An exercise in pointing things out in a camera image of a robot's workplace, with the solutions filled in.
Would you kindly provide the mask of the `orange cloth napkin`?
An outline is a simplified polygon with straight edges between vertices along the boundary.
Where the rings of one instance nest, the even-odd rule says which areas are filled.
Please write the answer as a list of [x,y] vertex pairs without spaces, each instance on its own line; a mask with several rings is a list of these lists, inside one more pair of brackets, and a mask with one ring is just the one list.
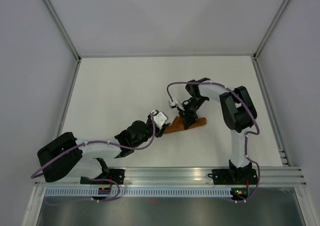
[[[205,117],[201,117],[197,119],[195,123],[193,123],[191,126],[188,127],[188,130],[198,128],[205,126],[207,124],[207,119]],[[176,116],[171,123],[171,125],[168,126],[168,128],[164,131],[164,134],[171,134],[171,133],[177,133],[185,131],[184,128],[184,121],[181,116]]]

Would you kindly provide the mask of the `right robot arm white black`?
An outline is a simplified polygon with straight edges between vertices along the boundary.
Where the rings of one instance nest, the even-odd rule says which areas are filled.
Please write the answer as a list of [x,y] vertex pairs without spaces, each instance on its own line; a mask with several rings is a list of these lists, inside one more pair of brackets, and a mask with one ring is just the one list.
[[185,130],[199,120],[197,111],[204,102],[213,100],[220,103],[223,121],[231,133],[228,178],[235,184],[241,183],[247,176],[245,169],[252,167],[247,156],[247,135],[257,123],[257,111],[247,88],[239,86],[231,89],[209,78],[202,78],[188,81],[185,89],[190,98],[178,108]]

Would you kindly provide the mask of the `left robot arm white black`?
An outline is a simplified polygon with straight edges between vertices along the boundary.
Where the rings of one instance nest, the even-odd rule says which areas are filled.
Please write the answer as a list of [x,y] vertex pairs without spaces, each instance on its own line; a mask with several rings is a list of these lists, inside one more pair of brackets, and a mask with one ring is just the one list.
[[154,110],[146,121],[136,120],[127,129],[108,139],[81,139],[65,132],[37,152],[40,168],[31,179],[43,176],[47,183],[65,177],[92,178],[98,184],[110,179],[107,159],[121,159],[147,149],[169,127],[168,117]]

